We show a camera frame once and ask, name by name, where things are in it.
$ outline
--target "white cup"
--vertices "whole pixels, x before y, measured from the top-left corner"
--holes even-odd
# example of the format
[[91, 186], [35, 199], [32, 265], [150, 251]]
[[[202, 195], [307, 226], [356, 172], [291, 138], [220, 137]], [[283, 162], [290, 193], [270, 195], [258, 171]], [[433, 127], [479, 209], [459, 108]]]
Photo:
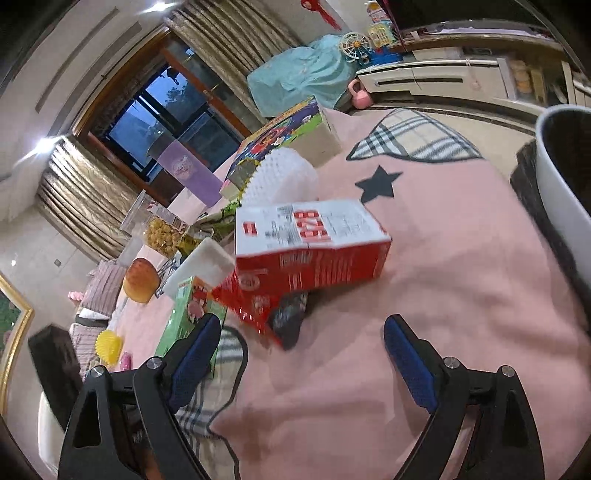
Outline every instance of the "white cup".
[[591, 287], [591, 216], [579, 200], [582, 184], [591, 181], [591, 108], [546, 109], [535, 125], [535, 143], [536, 178], [546, 214], [572, 253], [579, 276]]

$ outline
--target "red decoration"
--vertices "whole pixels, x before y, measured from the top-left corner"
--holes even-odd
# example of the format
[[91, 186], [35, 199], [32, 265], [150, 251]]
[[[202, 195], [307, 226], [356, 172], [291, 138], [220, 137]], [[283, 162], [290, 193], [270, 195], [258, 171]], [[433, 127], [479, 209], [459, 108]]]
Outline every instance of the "red decoration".
[[319, 0], [301, 0], [301, 6], [304, 7], [306, 10], [310, 10], [311, 12], [318, 12], [322, 19], [328, 23], [332, 28], [335, 30], [340, 31], [339, 24], [336, 22], [334, 18], [330, 16], [330, 14], [322, 8]]

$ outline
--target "television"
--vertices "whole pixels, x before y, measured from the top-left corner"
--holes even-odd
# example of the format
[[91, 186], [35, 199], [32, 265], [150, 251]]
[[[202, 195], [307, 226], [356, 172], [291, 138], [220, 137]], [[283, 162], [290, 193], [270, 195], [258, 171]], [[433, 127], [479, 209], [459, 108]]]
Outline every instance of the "television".
[[[378, 3], [388, 12], [384, 0]], [[544, 28], [515, 0], [389, 0], [389, 4], [400, 30], [466, 20], [504, 20]]]

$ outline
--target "white mesh container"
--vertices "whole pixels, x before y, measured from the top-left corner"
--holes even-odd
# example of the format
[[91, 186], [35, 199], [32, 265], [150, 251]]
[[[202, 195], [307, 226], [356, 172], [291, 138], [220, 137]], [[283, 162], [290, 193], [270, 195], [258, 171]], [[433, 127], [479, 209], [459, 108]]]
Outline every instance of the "white mesh container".
[[319, 180], [314, 167], [291, 148], [276, 148], [257, 167], [244, 194], [245, 207], [309, 202], [318, 198]]

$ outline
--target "painting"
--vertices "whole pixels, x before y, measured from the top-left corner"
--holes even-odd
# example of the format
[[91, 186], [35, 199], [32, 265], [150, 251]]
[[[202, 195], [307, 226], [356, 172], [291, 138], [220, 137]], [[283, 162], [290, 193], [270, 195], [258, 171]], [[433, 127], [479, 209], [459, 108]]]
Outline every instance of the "painting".
[[6, 413], [11, 367], [33, 318], [33, 309], [0, 274], [0, 414]]

